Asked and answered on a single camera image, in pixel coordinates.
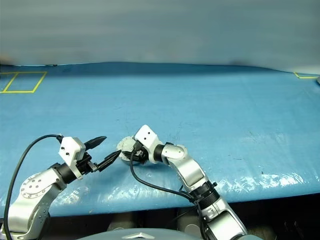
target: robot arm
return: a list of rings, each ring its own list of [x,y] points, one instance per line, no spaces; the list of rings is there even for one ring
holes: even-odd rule
[[[12,239],[37,239],[49,216],[51,203],[67,184],[82,179],[88,173],[101,172],[116,160],[121,151],[108,155],[100,164],[90,161],[91,156],[86,151],[95,148],[105,139],[105,136],[97,137],[86,143],[76,137],[62,139],[59,155],[65,163],[56,163],[26,179],[20,187],[18,198],[10,206],[8,226]],[[3,226],[0,239],[6,239]]]
[[[243,223],[215,190],[217,184],[209,181],[183,145],[163,144],[147,125],[142,126],[133,139],[142,145],[143,151],[147,151],[144,156],[147,156],[150,162],[162,162],[178,173],[184,189],[199,207],[199,214],[205,224],[205,234],[210,240],[234,240],[247,235]]]

